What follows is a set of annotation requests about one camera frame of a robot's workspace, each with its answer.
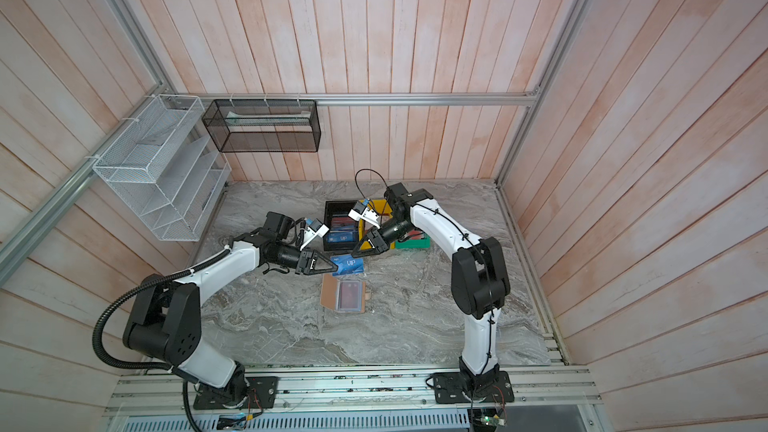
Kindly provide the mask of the red credit card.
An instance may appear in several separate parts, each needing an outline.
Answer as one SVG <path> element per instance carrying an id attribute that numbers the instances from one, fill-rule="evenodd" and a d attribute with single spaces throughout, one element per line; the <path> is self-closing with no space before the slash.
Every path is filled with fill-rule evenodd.
<path id="1" fill-rule="evenodd" d="M 364 311 L 365 283 L 343 280 L 338 283 L 336 293 L 337 312 L 362 313 Z"/>

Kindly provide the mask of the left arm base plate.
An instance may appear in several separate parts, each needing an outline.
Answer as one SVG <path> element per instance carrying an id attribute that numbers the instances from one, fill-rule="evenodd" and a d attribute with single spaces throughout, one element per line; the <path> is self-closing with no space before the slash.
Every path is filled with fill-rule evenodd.
<path id="1" fill-rule="evenodd" d="M 266 410 L 274 407 L 278 392 L 277 376 L 245 375 L 233 377 L 224 388 L 201 384 L 193 402 L 195 410 Z"/>

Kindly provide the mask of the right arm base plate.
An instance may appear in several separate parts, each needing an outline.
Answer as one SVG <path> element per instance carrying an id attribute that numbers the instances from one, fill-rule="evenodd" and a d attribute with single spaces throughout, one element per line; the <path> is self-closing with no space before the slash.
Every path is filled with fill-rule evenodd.
<path id="1" fill-rule="evenodd" d="M 429 376 L 425 384 L 438 404 L 489 403 L 506 405 L 515 401 L 509 375 L 491 370 L 474 377 L 465 372 L 442 372 Z"/>

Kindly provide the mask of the blue credit card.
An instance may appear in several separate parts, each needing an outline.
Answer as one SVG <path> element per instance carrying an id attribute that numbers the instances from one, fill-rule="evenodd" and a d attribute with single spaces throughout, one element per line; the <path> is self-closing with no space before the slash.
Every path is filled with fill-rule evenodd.
<path id="1" fill-rule="evenodd" d="M 354 275 L 364 272 L 364 260 L 362 258 L 344 254 L 332 256 L 331 261 L 337 266 L 337 270 L 332 273 L 333 276 Z"/>

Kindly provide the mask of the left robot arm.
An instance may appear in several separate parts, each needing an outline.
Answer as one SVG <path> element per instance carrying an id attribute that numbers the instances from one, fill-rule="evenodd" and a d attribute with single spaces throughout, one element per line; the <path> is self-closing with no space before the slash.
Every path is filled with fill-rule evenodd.
<path id="1" fill-rule="evenodd" d="M 269 212 L 262 226 L 233 238 L 221 252 L 182 274 L 145 279 L 135 294 L 124 345 L 201 386 L 245 387 L 243 366 L 203 339 L 202 306 L 231 282 L 263 266 L 300 275 L 335 272 L 334 262 L 309 247 L 329 232 L 328 226 L 304 219 L 297 236 L 289 239 L 296 225 L 286 215 Z"/>

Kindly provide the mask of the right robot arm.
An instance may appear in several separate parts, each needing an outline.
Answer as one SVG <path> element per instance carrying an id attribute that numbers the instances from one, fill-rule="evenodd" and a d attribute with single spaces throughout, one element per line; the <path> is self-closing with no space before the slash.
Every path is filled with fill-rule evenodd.
<path id="1" fill-rule="evenodd" d="M 385 222 L 379 221 L 366 199 L 349 212 L 350 218 L 371 225 L 351 255 L 380 255 L 408 233 L 424 232 L 451 260 L 451 293 L 465 316 L 460 371 L 472 387 L 494 380 L 500 371 L 497 326 L 511 290 L 501 244 L 460 225 L 424 189 L 409 191 L 396 183 L 386 188 L 384 198 L 391 209 Z"/>

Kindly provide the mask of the tan leather card holder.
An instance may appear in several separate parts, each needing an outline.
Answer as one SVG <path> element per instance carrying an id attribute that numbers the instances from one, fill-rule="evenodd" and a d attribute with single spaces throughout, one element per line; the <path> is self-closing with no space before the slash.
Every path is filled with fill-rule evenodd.
<path id="1" fill-rule="evenodd" d="M 320 304 L 338 313 L 364 313 L 366 283 L 357 279 L 344 279 L 324 275 L 321 283 Z"/>

